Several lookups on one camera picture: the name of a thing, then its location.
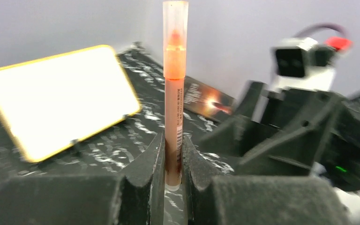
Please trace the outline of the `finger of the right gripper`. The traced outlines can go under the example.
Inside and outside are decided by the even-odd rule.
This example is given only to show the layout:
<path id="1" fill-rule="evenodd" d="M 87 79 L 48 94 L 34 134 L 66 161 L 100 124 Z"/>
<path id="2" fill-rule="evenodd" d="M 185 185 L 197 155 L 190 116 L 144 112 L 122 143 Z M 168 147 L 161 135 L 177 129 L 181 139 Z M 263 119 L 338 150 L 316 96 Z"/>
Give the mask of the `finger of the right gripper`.
<path id="1" fill-rule="evenodd" d="M 268 99 L 264 111 L 271 116 L 276 103 L 279 103 L 279 93 L 267 90 L 262 82 L 249 82 L 243 99 L 232 111 L 231 116 L 199 139 L 199 151 L 242 157 L 253 147 L 277 133 L 276 127 L 252 120 L 260 98 Z"/>

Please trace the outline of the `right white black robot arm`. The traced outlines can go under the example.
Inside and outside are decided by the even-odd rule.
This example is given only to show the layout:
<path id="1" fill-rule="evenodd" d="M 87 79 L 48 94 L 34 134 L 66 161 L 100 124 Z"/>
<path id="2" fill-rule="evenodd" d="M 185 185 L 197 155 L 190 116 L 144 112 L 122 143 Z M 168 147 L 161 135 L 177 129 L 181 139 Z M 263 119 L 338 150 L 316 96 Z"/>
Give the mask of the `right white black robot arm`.
<path id="1" fill-rule="evenodd" d="M 237 109 L 199 140 L 204 152 L 239 158 L 236 174 L 307 176 L 324 167 L 340 200 L 360 222 L 360 91 L 287 88 L 252 82 Z"/>

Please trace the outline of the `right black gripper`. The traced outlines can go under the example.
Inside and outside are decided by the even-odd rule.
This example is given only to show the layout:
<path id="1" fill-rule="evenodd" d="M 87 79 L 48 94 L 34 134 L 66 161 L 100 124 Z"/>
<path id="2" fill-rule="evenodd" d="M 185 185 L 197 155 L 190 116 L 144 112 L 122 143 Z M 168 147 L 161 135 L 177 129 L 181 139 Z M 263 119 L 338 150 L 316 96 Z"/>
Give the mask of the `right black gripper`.
<path id="1" fill-rule="evenodd" d="M 273 114 L 264 112 L 259 123 L 278 132 L 240 159 L 236 175 L 308 176 L 319 163 L 333 186 L 360 190 L 360 91 L 345 98 L 331 91 L 281 90 Z"/>

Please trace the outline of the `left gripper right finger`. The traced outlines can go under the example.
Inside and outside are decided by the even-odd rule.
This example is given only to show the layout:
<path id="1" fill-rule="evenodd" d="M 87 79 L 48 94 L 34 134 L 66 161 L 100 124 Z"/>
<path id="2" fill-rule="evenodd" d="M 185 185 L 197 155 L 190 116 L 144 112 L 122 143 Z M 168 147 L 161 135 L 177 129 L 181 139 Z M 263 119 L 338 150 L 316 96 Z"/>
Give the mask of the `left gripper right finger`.
<path id="1" fill-rule="evenodd" d="M 182 184 L 188 225 L 348 225 L 332 187 L 314 177 L 226 175 L 184 137 Z"/>

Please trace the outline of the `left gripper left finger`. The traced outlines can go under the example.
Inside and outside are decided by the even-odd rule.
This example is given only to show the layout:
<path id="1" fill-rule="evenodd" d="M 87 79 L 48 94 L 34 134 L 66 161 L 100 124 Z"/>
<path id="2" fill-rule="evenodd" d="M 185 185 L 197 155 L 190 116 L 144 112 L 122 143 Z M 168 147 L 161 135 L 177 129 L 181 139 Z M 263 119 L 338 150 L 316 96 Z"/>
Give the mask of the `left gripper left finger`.
<path id="1" fill-rule="evenodd" d="M 161 225 L 165 136 L 120 172 L 28 176 L 0 186 L 0 225 Z"/>

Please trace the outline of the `orange marker pen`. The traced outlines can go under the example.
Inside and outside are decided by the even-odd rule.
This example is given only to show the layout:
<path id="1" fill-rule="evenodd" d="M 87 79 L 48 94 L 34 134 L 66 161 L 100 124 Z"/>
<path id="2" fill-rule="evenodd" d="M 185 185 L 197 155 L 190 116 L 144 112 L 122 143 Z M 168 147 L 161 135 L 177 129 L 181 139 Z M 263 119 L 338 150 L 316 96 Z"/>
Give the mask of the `orange marker pen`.
<path id="1" fill-rule="evenodd" d="M 170 191 L 181 184 L 184 80 L 165 79 L 165 187 Z"/>

